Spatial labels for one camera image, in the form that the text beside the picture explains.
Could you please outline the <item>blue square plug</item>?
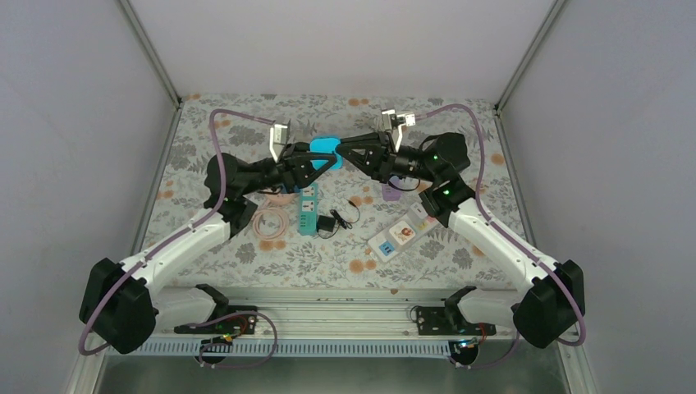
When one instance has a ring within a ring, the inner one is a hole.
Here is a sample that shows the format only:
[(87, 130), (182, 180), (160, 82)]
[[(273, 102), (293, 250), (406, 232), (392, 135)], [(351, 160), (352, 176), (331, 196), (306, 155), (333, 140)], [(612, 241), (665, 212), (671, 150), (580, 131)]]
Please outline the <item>blue square plug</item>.
[(336, 162), (328, 170), (337, 171), (343, 167), (343, 158), (336, 152), (336, 147), (340, 143), (341, 140), (336, 136), (316, 137), (310, 141), (309, 151), (311, 153), (331, 154), (336, 159)]

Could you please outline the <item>white cube socket adapter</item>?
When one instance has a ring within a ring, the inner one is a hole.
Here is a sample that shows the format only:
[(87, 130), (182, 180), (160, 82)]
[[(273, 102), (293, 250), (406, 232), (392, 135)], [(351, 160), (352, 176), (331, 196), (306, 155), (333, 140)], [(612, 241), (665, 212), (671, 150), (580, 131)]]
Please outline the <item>white cube socket adapter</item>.
[(408, 217), (418, 228), (426, 226), (429, 218), (421, 203), (413, 203), (409, 207)]

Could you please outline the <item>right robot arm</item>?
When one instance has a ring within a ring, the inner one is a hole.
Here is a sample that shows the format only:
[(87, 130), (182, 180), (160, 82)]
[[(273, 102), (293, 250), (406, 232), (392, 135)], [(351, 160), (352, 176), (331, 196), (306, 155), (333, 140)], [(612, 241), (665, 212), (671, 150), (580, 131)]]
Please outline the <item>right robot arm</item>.
[(581, 267), (536, 250), (494, 217), (460, 175), (470, 165), (462, 134), (435, 135), (420, 148), (397, 149), (388, 134), (370, 133), (343, 139), (337, 153), (375, 181), (399, 176), (430, 182), (419, 194), (427, 214), (480, 249), (511, 281), (511, 291), (467, 286), (452, 295), (444, 313), (451, 332), (464, 334), (476, 323), (488, 323), (514, 328), (529, 344), (543, 349), (577, 327), (578, 339), (564, 343), (584, 343)]

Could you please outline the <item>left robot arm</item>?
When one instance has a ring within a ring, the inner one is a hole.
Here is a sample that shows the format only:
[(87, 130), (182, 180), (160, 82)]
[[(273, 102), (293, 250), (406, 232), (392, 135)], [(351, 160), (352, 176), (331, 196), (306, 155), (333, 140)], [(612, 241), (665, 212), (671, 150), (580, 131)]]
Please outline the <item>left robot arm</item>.
[(80, 354), (94, 355), (109, 346), (128, 354), (154, 332), (182, 325), (222, 330), (229, 312), (220, 292), (201, 285), (167, 291), (166, 283), (250, 224), (258, 206), (249, 194), (304, 189), (336, 161), (335, 154), (311, 152), (307, 144), (289, 144), (279, 158), (253, 163), (216, 151), (204, 181), (210, 196), (186, 224), (138, 254), (119, 262), (105, 258), (92, 267), (79, 311), (85, 325)]

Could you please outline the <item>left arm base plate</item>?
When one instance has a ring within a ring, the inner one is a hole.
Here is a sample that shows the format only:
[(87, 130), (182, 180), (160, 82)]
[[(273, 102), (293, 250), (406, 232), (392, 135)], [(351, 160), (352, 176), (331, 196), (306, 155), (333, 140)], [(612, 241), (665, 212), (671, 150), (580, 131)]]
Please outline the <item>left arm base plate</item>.
[(217, 307), (209, 321), (227, 316), (228, 314), (238, 313), (235, 317), (227, 317), (215, 324), (205, 327), (191, 327), (189, 325), (181, 325), (173, 328), (176, 334), (199, 334), (199, 335), (220, 335), (220, 336), (237, 336), (245, 334), (254, 334), (256, 316), (249, 314), (249, 311), (258, 311), (255, 305), (228, 305), (227, 307)]

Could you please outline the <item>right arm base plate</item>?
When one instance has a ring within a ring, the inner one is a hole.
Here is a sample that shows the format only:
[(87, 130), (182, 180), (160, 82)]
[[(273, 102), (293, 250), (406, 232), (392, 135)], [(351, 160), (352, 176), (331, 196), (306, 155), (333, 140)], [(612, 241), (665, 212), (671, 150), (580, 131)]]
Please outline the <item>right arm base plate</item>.
[(428, 307), (416, 305), (411, 308), (409, 316), (416, 324), (420, 336), (494, 336), (495, 325), (487, 323), (467, 323), (458, 320), (452, 323), (446, 316), (445, 307)]

